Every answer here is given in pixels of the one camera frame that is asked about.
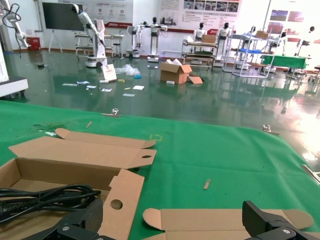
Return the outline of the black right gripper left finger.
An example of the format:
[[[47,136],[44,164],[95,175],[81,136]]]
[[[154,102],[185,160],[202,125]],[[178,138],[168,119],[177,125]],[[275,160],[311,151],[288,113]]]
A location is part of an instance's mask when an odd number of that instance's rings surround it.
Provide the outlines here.
[[[87,208],[66,214],[54,226],[28,236],[27,240],[104,240],[98,234],[103,222],[103,201],[95,199]]]

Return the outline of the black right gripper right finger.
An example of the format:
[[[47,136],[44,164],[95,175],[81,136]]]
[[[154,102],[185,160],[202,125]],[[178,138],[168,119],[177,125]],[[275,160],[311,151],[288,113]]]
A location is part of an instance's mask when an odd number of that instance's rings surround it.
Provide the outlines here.
[[[242,224],[251,240],[317,240],[284,217],[259,209],[252,201],[242,203]]]

